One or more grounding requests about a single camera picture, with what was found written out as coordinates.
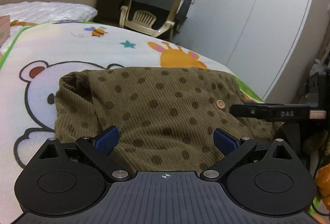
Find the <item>orange jacket sleeve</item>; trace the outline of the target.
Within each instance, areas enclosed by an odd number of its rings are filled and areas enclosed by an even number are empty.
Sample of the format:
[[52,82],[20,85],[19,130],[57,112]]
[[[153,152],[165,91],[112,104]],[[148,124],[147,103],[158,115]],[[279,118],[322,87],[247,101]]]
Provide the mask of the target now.
[[330,164],[317,171],[315,181],[325,207],[330,210]]

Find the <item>pink gift box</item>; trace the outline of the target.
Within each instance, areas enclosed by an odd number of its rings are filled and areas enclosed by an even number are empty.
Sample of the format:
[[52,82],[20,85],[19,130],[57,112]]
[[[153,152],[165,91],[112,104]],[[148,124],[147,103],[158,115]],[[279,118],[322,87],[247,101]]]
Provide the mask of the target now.
[[0,45],[2,45],[10,35],[10,16],[0,17]]

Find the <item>grey hanging plush toy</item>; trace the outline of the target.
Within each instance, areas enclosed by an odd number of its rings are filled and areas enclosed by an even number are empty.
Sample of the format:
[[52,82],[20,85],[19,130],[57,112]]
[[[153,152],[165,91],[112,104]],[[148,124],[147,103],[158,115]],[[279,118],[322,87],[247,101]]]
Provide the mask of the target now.
[[309,76],[311,77],[319,72],[326,71],[327,69],[329,69],[329,49],[325,50],[325,53],[321,59],[314,60]]

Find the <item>beige mesh office chair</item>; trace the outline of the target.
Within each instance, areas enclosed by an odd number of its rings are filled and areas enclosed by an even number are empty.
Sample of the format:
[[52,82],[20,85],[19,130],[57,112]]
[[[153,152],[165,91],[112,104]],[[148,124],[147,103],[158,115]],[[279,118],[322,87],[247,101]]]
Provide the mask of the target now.
[[118,0],[119,27],[172,41],[193,0]]

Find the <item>cartoon animal play mat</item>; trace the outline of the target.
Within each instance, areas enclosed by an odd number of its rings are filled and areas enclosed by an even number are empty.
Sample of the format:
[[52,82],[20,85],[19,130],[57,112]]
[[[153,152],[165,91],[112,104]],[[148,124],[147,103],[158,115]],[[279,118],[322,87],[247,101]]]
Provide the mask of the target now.
[[259,97],[226,66],[166,41],[80,22],[21,30],[1,61],[1,223],[21,214],[16,178],[48,138],[115,125],[125,168],[202,171],[223,157],[217,128],[271,137],[271,124],[229,113],[245,101]]

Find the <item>brown polka dot garment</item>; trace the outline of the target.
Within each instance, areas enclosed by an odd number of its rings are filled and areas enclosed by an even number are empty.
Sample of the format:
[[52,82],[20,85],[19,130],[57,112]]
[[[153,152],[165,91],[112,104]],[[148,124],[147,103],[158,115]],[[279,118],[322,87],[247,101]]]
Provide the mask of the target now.
[[115,126],[120,138],[110,158],[128,171],[201,172],[223,158],[213,142],[216,129],[273,140],[279,124],[230,114],[231,105],[244,102],[234,76],[218,70],[83,70],[59,80],[54,130],[71,143]]

